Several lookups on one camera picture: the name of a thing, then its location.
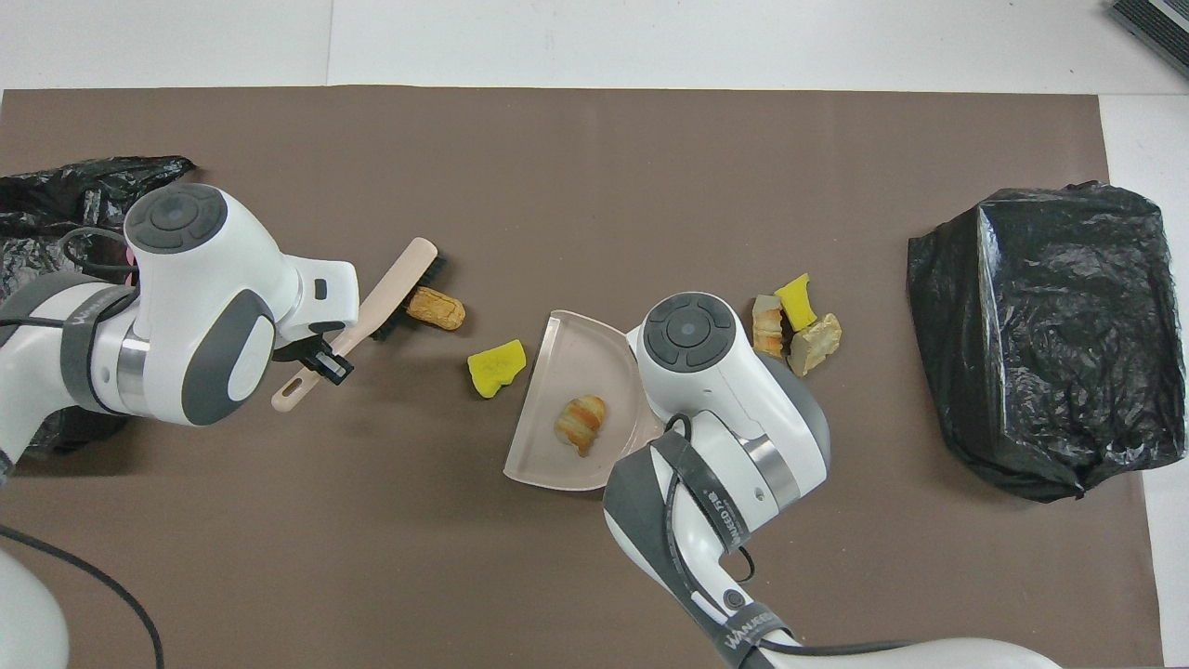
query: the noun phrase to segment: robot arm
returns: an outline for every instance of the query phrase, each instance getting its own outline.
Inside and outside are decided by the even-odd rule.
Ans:
[[[174,183],[125,220],[139,292],[75,272],[39,277],[0,304],[0,482],[42,421],[84,409],[210,425],[256,391],[275,349],[315,342],[307,366],[351,367],[322,342],[353,324],[350,263],[288,255],[222,190]]]
[[[719,560],[820,485],[830,463],[822,410],[787,368],[751,352],[742,330],[718,297],[682,292],[628,333],[649,403],[669,429],[616,463],[603,499],[616,542],[723,661],[749,669],[1055,668],[986,639],[804,649],[726,574]]]
[[[69,656],[62,610],[27,569],[0,551],[0,668],[65,667]]]

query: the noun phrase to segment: white table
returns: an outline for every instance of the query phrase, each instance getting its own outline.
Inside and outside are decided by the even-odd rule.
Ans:
[[[1164,208],[1189,266],[1189,78],[1099,0],[0,4],[0,94],[342,83],[1097,94],[1112,181]],[[1189,322],[1189,278],[1178,297]],[[1143,476],[1165,664],[1185,665],[1189,463]]]

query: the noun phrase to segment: trash bag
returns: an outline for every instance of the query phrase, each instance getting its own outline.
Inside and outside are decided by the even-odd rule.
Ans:
[[[63,242],[63,236],[84,226],[122,233],[124,215],[137,200],[193,169],[182,156],[114,157],[0,177],[0,302],[38,276],[63,269],[124,280],[122,244],[102,235]],[[42,424],[25,453],[77,450],[109,437],[125,422],[80,408],[63,410]]]
[[[1184,367],[1160,209],[1090,182],[999,190],[908,241],[945,444],[1036,501],[1184,457]]]

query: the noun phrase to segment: sponge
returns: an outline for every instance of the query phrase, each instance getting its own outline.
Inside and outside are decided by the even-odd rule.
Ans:
[[[793,324],[793,332],[804,329],[817,320],[817,314],[810,307],[810,274],[803,273],[792,279],[780,290],[776,296],[785,307],[788,322]]]
[[[528,361],[524,359],[524,347],[520,340],[512,340],[502,347],[466,359],[474,390],[489,400],[496,397],[499,389],[511,384],[526,365]]]

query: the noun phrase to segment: bread piece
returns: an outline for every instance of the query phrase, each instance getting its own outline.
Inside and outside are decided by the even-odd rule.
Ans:
[[[841,342],[842,326],[832,313],[828,313],[820,321],[793,334],[788,367],[793,374],[805,377],[811,370],[822,365],[825,356],[837,352]]]
[[[433,288],[417,285],[409,299],[409,315],[442,329],[458,329],[466,317],[463,302]]]
[[[756,353],[780,358],[784,343],[780,327],[780,297],[756,295],[751,307],[751,348]]]
[[[603,398],[583,396],[570,400],[553,424],[553,434],[562,444],[574,447],[579,456],[586,457],[599,428],[603,427],[604,418],[606,418],[606,403]]]

